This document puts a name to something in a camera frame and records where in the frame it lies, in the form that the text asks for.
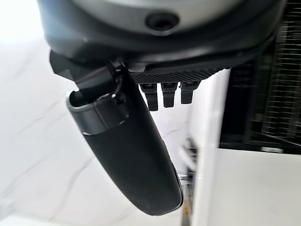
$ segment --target black plastic casing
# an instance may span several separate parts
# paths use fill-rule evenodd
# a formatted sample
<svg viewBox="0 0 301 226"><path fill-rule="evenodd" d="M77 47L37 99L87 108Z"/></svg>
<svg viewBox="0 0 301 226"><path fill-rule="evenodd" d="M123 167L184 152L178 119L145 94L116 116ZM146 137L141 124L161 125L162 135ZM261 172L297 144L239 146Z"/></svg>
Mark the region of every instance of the black plastic casing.
<svg viewBox="0 0 301 226"><path fill-rule="evenodd" d="M67 106L101 165L137 208L149 215L176 210L182 187L164 141L129 76L121 92L120 104L107 94L82 105L72 92Z"/></svg>
<svg viewBox="0 0 301 226"><path fill-rule="evenodd" d="M122 60L136 83L200 81L254 58L274 39L285 0L245 0L194 30L164 37L110 27L69 0L38 0L52 50L78 64Z"/></svg>

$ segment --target black textured panel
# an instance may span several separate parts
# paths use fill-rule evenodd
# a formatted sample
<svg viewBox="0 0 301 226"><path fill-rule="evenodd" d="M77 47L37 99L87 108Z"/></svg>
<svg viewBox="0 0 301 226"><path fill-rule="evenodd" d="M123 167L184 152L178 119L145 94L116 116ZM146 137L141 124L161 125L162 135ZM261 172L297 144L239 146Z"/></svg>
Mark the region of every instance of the black textured panel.
<svg viewBox="0 0 301 226"><path fill-rule="evenodd" d="M132 74L132 78L136 84L145 83L170 83L181 81L200 81L209 78L211 75L219 72L222 69L214 70L192 70L183 72L172 72L162 74Z"/></svg>

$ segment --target metal grate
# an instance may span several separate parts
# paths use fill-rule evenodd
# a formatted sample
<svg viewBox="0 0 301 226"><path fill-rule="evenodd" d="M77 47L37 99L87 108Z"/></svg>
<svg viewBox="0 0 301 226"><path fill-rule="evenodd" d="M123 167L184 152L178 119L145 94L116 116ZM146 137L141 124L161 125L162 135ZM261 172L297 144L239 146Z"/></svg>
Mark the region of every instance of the metal grate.
<svg viewBox="0 0 301 226"><path fill-rule="evenodd" d="M276 40L262 132L301 143L301 1L287 2Z"/></svg>

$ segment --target gray marble vein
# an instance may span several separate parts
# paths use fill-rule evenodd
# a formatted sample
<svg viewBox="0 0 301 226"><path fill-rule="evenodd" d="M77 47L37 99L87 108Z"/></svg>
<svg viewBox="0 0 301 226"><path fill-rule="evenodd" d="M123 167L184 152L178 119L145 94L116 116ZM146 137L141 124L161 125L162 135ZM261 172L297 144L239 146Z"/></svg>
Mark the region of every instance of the gray marble vein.
<svg viewBox="0 0 301 226"><path fill-rule="evenodd" d="M68 187L59 203L59 205L57 206L57 208L55 209L53 215L50 217L49 220L53 220L58 214L61 213L61 211L64 209L67 201L68 201L68 198L69 198L69 195L70 195L70 192L72 191L73 189L73 186L76 182L76 180L79 178L79 176L81 175L81 173L91 164L92 160L94 159L94 157L91 157L89 158L81 168L79 168L76 172L74 172L74 174L71 176L71 179L68 183Z"/></svg>
<svg viewBox="0 0 301 226"><path fill-rule="evenodd" d="M185 129L186 126L187 126L187 125L185 124L185 125L183 125L183 126L177 128L177 129L173 129L173 130L167 132L167 133L162 137L162 139L166 138L167 136L172 135L173 133L176 133L176 132L178 132L178 131L181 131L182 129Z"/></svg>
<svg viewBox="0 0 301 226"><path fill-rule="evenodd" d="M61 98L59 98L59 100L53 102L52 104L49 105L49 107L42 113L42 116L39 118L34 119L33 121L31 121L27 126L23 127L22 129L20 129L16 135L19 136L22 133L24 133L27 129L31 128L33 125L35 125L36 123L38 123L39 121L43 120L47 113L49 113L56 105L58 105L61 102ZM66 115L66 113L60 114L58 116L58 118L56 118L54 121L51 122L51 124L53 124L54 122L60 120L62 117L64 117Z"/></svg>
<svg viewBox="0 0 301 226"><path fill-rule="evenodd" d="M31 167L26 169L24 172L20 173L18 176L16 176L12 182L7 186L7 188L4 190L2 197L6 198L8 197L17 187L18 181L27 175L29 172L31 172L33 169L35 169L37 166L41 165L44 161L46 161L50 156L52 156L54 153L48 154L47 156L41 158L39 161L37 161L35 164L33 164Z"/></svg>

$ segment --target white surface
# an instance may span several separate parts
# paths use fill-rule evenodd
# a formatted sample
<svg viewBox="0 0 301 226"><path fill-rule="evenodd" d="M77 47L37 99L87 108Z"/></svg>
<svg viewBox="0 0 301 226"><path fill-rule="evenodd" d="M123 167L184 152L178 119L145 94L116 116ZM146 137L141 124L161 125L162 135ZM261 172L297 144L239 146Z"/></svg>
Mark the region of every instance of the white surface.
<svg viewBox="0 0 301 226"><path fill-rule="evenodd" d="M207 226L229 70L202 81L193 98L190 134L198 147L192 226Z"/></svg>
<svg viewBox="0 0 301 226"><path fill-rule="evenodd" d="M196 91L190 134L200 150L192 226L300 226L301 156L219 149L228 77Z"/></svg>
<svg viewBox="0 0 301 226"><path fill-rule="evenodd" d="M15 212L49 222L179 225L180 210L161 217L139 211L92 154L65 106L65 93L75 85L54 75L48 63L36 2L1 1L0 11L5 24L0 36L0 200L11 202ZM177 146L185 139L189 106L179 104L179 94L174 109L160 109L153 117L181 171Z"/></svg>
<svg viewBox="0 0 301 226"><path fill-rule="evenodd" d="M10 215L0 221L0 226L67 226L58 223L49 223L41 219L32 218L20 214Z"/></svg>
<svg viewBox="0 0 301 226"><path fill-rule="evenodd" d="M217 153L209 226L301 225L301 156Z"/></svg>

